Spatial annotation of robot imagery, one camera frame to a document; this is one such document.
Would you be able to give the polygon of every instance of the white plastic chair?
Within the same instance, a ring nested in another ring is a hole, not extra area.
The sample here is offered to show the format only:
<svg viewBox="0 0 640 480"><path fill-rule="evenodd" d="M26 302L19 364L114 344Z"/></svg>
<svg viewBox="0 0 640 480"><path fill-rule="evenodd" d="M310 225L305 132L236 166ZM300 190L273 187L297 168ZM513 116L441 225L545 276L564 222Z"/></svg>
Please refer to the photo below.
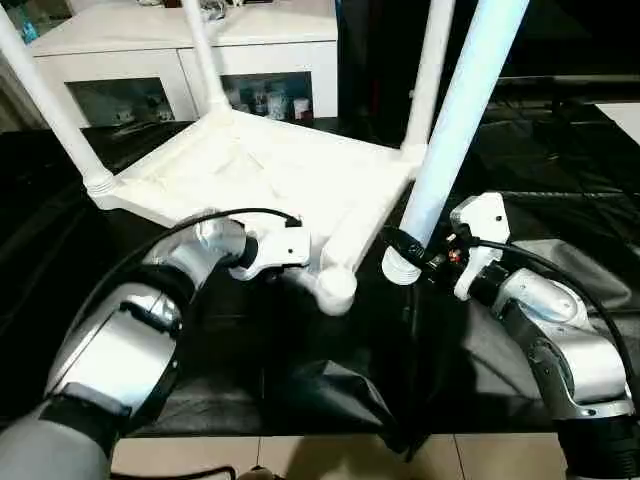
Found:
<svg viewBox="0 0 640 480"><path fill-rule="evenodd" d="M431 171L420 175L419 195L418 188L412 195L413 215L423 223L421 210L429 212L428 221L439 215L437 209L442 208L460 168L527 3L479 1L434 130L432 141L440 147L428 155L425 167L431 163ZM4 11L0 47L100 208L123 208L167 227L211 207L273 207L298 215L312 232L313 258L308 269L290 275L317 295L347 299L355 293L355 271L427 152L454 5L455 0L431 2L409 126L399 150L232 110L216 71L198 0L183 0L209 111L114 176L46 87ZM465 55L465 49L473 55ZM448 153L447 144L451 147L456 142L460 145ZM438 178L436 184L429 182L432 176ZM248 215L242 221L260 233L277 220ZM426 243L431 231L423 235L415 231L420 225L409 224L409 233ZM385 257L385 273L391 269L402 278L417 278L415 269L393 253Z"/></svg>

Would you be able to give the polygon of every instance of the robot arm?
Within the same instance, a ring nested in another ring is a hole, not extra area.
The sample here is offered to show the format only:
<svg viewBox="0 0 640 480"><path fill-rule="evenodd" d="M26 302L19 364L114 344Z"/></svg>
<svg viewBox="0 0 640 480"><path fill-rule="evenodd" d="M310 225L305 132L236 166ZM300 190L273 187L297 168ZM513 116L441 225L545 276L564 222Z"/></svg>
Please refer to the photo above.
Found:
<svg viewBox="0 0 640 480"><path fill-rule="evenodd" d="M214 268L226 266L249 279L264 268L305 265L309 248L302 227L258 240L228 218L197 223L158 242L72 326L50 371L45 401L0 436L0 478L108 478L119 436L153 419L173 387L182 319Z"/></svg>
<svg viewBox="0 0 640 480"><path fill-rule="evenodd" d="M526 268L510 271L502 251L464 239L508 239L500 194L468 199L452 211L451 223L455 233L435 256L401 230L387 230L386 237L432 281L490 308L518 343L554 421L570 478L640 477L640 428L625 368L614 345L591 325L582 299Z"/></svg>

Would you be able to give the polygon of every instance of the black cloth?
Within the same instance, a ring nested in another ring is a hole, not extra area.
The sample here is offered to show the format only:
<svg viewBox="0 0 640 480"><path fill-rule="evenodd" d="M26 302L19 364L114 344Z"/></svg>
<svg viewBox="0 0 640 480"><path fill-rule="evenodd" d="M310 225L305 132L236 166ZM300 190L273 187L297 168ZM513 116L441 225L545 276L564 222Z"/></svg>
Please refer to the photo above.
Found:
<svg viewBox="0 0 640 480"><path fill-rule="evenodd" d="M118 171L185 126L86 135ZM161 228L98 210L50 132L3 134L0 149L6 424L39 401L92 285ZM512 239L580 276L640 362L639 175L640 147L593 107L495 108L436 237L461 200L501 191ZM390 223L399 221L406 198ZM178 386L160 418L136 434L378 432L402 449L429 432L551 429L522 353L487 311L425 282L390 284L379 267L383 251L376 241L358 271L355 304L340 318L322 315L306 293L268 276L240 283L215 273L186 321Z"/></svg>

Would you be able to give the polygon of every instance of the white floor tile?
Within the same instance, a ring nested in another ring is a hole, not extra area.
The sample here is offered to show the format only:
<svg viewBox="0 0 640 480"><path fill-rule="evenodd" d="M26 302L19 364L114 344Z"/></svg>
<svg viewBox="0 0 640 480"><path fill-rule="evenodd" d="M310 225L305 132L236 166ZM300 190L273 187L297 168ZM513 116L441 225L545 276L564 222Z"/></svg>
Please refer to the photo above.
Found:
<svg viewBox="0 0 640 480"><path fill-rule="evenodd" d="M258 437L125 439L116 446L111 469L134 475L167 476L231 465L241 474L255 466L258 442Z"/></svg>
<svg viewBox="0 0 640 480"><path fill-rule="evenodd" d="M268 437L259 464L287 480L461 480L452 435L431 437L411 464L375 435Z"/></svg>
<svg viewBox="0 0 640 480"><path fill-rule="evenodd" d="M565 480L555 434L456 435L466 480Z"/></svg>

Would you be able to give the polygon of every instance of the glass cabinet door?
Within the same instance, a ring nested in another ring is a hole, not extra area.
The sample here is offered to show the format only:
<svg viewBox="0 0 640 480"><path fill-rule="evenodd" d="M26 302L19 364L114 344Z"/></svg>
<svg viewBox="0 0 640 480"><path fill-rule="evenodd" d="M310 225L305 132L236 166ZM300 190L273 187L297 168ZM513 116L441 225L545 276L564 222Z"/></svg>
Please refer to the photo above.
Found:
<svg viewBox="0 0 640 480"><path fill-rule="evenodd" d="M79 127L196 119L175 50L50 55L35 60Z"/></svg>
<svg viewBox="0 0 640 480"><path fill-rule="evenodd" d="M159 78L66 82L92 127L175 120Z"/></svg>
<svg viewBox="0 0 640 480"><path fill-rule="evenodd" d="M313 118L310 72L223 75L222 85L236 110L282 121Z"/></svg>

